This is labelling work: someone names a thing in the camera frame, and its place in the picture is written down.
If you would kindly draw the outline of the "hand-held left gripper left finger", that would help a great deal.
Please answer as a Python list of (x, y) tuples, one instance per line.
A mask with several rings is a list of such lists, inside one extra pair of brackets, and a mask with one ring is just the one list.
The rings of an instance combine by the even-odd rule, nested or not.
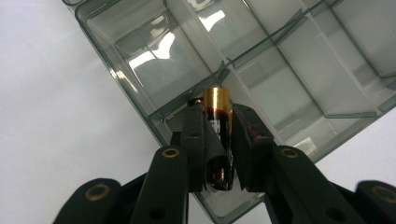
[(228, 156), (207, 118), (204, 105), (187, 108), (181, 146), (188, 151), (190, 191), (200, 192), (208, 187), (228, 189)]

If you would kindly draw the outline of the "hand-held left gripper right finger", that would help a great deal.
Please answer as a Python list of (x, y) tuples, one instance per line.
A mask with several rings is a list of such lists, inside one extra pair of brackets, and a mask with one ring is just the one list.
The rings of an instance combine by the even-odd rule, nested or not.
[(265, 191), (266, 160), (275, 145), (272, 133), (255, 110), (233, 106), (233, 166), (241, 189)]

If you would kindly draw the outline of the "black and gold battery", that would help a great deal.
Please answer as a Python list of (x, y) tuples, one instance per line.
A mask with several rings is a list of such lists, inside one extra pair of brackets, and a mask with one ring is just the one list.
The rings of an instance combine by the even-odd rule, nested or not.
[(222, 87), (204, 91), (207, 119), (221, 144), (220, 154), (208, 162), (208, 181), (213, 189), (233, 187), (233, 155), (230, 150), (232, 110), (230, 93)]

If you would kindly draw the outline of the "transparent grey compartment storage box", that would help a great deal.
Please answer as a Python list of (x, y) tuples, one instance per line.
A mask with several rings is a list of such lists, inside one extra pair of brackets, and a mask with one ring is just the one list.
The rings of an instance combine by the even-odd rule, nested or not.
[(162, 145), (221, 86), (318, 161), (396, 107), (396, 0), (63, 0)]

